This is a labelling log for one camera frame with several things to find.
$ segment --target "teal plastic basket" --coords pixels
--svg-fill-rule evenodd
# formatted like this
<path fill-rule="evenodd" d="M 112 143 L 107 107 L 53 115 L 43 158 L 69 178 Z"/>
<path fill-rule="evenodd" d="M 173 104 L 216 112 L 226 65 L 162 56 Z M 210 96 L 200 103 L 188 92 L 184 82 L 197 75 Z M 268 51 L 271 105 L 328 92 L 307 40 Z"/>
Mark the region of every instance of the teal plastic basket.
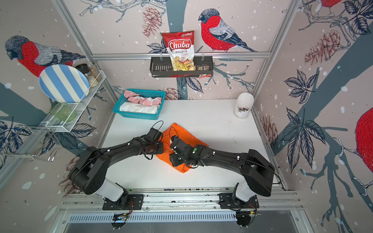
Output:
<path fill-rule="evenodd" d="M 166 93 L 164 91 L 154 91 L 154 90 L 143 90 L 143 89 L 127 89 L 129 91 L 133 91 L 143 97 L 162 97 L 161 106 L 157 114 L 148 114 L 148 113 L 132 113 L 128 111 L 119 111 L 119 108 L 124 102 L 128 102 L 128 100 L 124 97 L 124 93 L 120 96 L 118 102 L 115 104 L 113 112 L 120 114 L 122 117 L 130 117 L 130 118 L 138 118 L 138 119 L 146 119 L 146 120 L 158 120 L 159 114 L 162 110 L 164 99 L 166 98 Z"/>

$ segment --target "ventilation grille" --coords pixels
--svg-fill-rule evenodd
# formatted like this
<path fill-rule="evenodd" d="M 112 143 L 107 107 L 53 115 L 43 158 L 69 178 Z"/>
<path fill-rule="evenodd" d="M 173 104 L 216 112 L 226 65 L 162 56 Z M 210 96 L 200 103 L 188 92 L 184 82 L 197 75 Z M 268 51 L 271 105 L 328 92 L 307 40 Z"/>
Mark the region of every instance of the ventilation grille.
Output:
<path fill-rule="evenodd" d="M 133 212 L 127 222 L 206 222 L 237 221 L 235 211 L 203 211 L 203 212 Z M 112 223 L 114 213 L 72 214 L 69 223 Z"/>
<path fill-rule="evenodd" d="M 72 214 L 69 223 L 110 223 L 114 213 Z"/>

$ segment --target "red snack bag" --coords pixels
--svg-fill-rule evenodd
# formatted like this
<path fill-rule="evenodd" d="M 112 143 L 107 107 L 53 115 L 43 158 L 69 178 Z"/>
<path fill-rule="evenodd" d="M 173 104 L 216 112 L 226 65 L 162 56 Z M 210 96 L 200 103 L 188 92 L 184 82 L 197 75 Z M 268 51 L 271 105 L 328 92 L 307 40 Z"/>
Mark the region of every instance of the red snack bag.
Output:
<path fill-rule="evenodd" d="M 174 71 L 195 70 L 194 58 L 194 31 L 162 33 Z"/>

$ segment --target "white table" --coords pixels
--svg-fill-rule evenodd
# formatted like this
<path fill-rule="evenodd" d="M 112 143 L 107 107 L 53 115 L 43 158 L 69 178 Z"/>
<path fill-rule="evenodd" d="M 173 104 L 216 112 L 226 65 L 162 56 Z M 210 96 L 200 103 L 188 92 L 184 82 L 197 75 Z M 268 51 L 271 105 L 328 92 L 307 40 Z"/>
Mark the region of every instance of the white table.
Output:
<path fill-rule="evenodd" d="M 235 103 L 236 100 L 166 100 L 158 119 L 164 121 L 160 131 L 177 123 L 213 149 L 237 153 L 255 149 L 269 160 L 253 116 L 250 113 L 246 119 L 236 118 Z M 147 134 L 156 122 L 116 114 L 103 147 Z M 245 181 L 238 173 L 213 166 L 181 173 L 156 156 L 147 160 L 143 155 L 110 166 L 106 177 L 126 189 L 221 188 Z"/>

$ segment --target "blue and white striped plate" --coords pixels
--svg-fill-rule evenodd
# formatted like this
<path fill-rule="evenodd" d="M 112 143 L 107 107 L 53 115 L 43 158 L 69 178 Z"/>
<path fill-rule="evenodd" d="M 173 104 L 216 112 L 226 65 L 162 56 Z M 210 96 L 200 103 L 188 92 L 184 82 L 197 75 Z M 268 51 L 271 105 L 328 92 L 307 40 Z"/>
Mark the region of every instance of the blue and white striped plate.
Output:
<path fill-rule="evenodd" d="M 39 84 L 49 98 L 57 102 L 77 103 L 89 92 L 89 83 L 84 74 L 68 65 L 52 65 L 39 76 Z"/>

